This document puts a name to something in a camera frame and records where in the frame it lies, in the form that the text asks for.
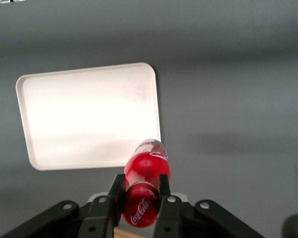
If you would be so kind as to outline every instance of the black object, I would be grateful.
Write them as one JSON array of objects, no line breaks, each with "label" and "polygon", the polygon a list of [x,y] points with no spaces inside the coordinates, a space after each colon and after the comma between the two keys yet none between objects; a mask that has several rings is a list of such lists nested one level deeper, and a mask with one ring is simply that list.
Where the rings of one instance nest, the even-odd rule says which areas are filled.
[{"label": "black object", "polygon": [[[125,175],[118,174],[107,195],[96,196],[79,208],[63,201],[2,238],[112,238],[124,204]],[[193,207],[170,194],[167,175],[160,175],[160,211],[154,238],[263,238],[211,200]]]},{"label": "black object", "polygon": [[285,220],[282,235],[284,238],[298,238],[298,214]]}]

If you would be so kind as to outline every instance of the red plastic bottle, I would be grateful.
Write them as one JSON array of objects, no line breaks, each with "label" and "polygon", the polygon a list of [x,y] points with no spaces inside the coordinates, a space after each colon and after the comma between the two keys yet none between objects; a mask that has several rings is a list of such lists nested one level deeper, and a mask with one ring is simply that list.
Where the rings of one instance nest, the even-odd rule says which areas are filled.
[{"label": "red plastic bottle", "polygon": [[164,145],[154,139],[143,141],[127,162],[124,173],[128,189],[123,216],[134,227],[150,226],[159,212],[159,175],[167,174],[170,180]]}]

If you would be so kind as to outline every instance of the bottle label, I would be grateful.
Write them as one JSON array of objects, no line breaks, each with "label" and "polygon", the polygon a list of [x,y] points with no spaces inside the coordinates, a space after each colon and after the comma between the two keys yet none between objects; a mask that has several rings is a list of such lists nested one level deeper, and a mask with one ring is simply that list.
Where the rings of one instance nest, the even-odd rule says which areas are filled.
[{"label": "bottle label", "polygon": [[162,158],[164,160],[168,160],[168,156],[166,155],[166,157],[164,157],[163,154],[161,152],[159,152],[159,151],[152,150],[149,154],[151,156],[155,156],[155,157]]},{"label": "bottle label", "polygon": [[145,199],[143,198],[141,202],[138,204],[137,212],[135,213],[135,215],[130,217],[130,221],[133,225],[136,225],[139,222],[139,220],[149,207],[149,203],[150,202],[145,201]]},{"label": "bottle label", "polygon": [[[149,184],[150,186],[154,187],[153,184],[149,183],[149,182],[146,182],[146,181],[141,181],[141,183],[146,183],[146,184]],[[157,199],[157,197],[155,196],[155,193],[152,192],[150,189],[146,188],[146,187],[141,187],[140,188],[140,191],[141,192],[147,192],[148,194],[150,194],[154,199]]]}]

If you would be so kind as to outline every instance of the white plastic tray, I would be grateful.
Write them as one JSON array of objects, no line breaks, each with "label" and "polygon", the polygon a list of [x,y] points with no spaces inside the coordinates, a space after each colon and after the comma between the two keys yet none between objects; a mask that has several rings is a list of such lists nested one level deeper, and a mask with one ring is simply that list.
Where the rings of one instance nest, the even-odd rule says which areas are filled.
[{"label": "white plastic tray", "polygon": [[160,140],[155,73],[146,63],[24,75],[16,92],[38,170],[125,166],[141,141]]}]

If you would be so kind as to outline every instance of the screw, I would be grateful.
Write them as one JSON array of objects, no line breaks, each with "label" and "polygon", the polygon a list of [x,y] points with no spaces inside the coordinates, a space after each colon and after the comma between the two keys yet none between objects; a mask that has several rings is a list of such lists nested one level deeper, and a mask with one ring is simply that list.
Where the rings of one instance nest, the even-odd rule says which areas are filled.
[{"label": "screw", "polygon": [[65,204],[64,206],[63,206],[63,209],[64,210],[68,210],[68,209],[70,209],[72,207],[72,204]]},{"label": "screw", "polygon": [[203,209],[208,209],[209,208],[209,204],[207,202],[201,202],[199,206]]},{"label": "screw", "polygon": [[177,199],[173,196],[168,197],[167,199],[169,202],[175,202]]},{"label": "screw", "polygon": [[107,197],[100,197],[99,198],[99,203],[106,202],[106,200],[107,200]]}]

